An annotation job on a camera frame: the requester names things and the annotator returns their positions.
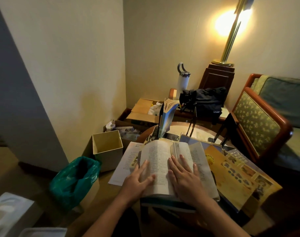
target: trash bin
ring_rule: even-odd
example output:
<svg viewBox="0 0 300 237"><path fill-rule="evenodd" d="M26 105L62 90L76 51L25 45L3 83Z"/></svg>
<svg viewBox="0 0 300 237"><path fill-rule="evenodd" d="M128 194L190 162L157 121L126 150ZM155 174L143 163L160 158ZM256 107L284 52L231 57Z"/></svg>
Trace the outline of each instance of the trash bin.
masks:
<svg viewBox="0 0 300 237"><path fill-rule="evenodd" d="M86 209L99 189L100 169L100 161L78 157L53 178L49 190L64 209L69 211L81 202Z"/></svg>

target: paper sheet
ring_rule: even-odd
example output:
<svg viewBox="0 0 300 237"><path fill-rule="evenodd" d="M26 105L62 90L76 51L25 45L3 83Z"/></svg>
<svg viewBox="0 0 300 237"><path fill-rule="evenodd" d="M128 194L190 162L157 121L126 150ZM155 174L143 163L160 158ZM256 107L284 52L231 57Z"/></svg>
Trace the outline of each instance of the paper sheet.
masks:
<svg viewBox="0 0 300 237"><path fill-rule="evenodd" d="M125 178L130 175L130 164L142 150L143 143L130 142L116 170L114 171L109 184L122 186Z"/></svg>

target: forearm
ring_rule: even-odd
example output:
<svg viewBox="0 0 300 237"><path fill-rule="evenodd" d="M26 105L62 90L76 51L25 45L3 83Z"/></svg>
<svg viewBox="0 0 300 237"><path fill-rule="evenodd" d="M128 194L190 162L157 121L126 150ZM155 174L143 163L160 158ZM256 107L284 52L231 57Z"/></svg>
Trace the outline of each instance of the forearm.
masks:
<svg viewBox="0 0 300 237"><path fill-rule="evenodd" d="M115 198L105 212L88 229L83 237L108 237L111 236L118 220L127 208L127 204L120 198Z"/></svg>
<svg viewBox="0 0 300 237"><path fill-rule="evenodd" d="M213 199L200 203L197 211L203 216L203 219L215 236L250 237Z"/></svg>

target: wooden pedestal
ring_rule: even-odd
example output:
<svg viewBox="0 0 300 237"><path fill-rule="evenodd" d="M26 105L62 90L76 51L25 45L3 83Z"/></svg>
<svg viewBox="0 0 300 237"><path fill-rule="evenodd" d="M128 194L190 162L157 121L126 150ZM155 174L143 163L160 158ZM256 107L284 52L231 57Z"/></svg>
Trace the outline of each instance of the wooden pedestal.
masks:
<svg viewBox="0 0 300 237"><path fill-rule="evenodd" d="M209 64L199 84L199 89L226 87L227 94L234 78L234 68Z"/></svg>

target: beige wall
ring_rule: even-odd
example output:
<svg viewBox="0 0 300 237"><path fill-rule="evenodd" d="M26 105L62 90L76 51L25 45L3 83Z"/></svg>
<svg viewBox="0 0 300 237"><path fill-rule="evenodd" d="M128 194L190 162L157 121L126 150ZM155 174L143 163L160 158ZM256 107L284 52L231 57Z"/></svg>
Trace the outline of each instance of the beige wall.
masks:
<svg viewBox="0 0 300 237"><path fill-rule="evenodd" d="M81 156L126 108L122 0L0 0L0 9L68 160Z"/></svg>
<svg viewBox="0 0 300 237"><path fill-rule="evenodd" d="M166 98L176 87L181 61L192 73L188 89L197 89L225 45L215 20L237 1L124 0L127 106L140 97ZM255 0L252 9L229 56L236 68L229 108L251 73L300 78L300 0Z"/></svg>

